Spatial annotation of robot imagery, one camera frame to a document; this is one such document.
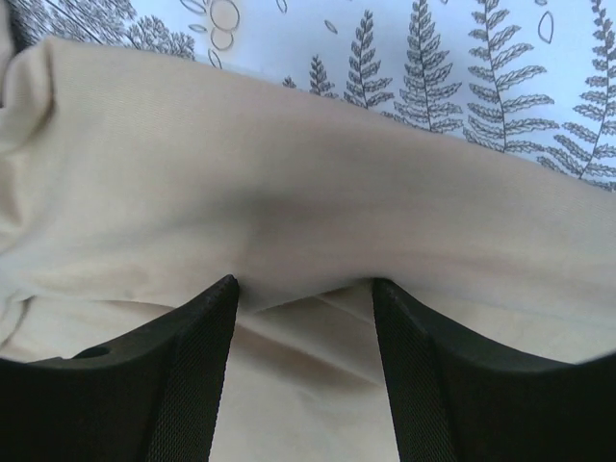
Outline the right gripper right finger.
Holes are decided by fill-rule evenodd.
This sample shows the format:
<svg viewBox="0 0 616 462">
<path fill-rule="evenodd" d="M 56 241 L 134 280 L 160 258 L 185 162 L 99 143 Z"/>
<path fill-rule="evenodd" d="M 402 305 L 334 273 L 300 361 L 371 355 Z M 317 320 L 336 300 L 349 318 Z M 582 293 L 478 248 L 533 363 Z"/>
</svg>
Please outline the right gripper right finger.
<svg viewBox="0 0 616 462">
<path fill-rule="evenodd" d="M 488 339 L 386 279 L 377 341 L 403 461 L 611 461 L 615 358 L 566 364 Z"/>
</svg>

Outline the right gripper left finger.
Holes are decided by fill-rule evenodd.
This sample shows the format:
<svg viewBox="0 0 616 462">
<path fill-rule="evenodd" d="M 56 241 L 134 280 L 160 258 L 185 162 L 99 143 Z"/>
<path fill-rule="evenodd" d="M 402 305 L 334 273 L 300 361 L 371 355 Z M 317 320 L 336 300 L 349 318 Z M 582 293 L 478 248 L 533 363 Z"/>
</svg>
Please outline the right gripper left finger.
<svg viewBox="0 0 616 462">
<path fill-rule="evenodd" d="M 1 363 L 5 461 L 205 461 L 240 288 L 225 276 L 76 356 Z"/>
</svg>

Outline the beige t shirt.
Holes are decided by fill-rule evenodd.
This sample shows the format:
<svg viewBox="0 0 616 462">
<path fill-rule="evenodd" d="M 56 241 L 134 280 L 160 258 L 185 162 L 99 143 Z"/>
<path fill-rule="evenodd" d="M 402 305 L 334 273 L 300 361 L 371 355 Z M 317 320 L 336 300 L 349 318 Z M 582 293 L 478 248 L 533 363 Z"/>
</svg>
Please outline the beige t shirt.
<svg viewBox="0 0 616 462">
<path fill-rule="evenodd" d="M 240 288 L 205 461 L 403 461 L 372 284 L 566 364 L 615 358 L 615 189 L 345 101 L 49 36 L 1 5 L 1 363 Z"/>
</svg>

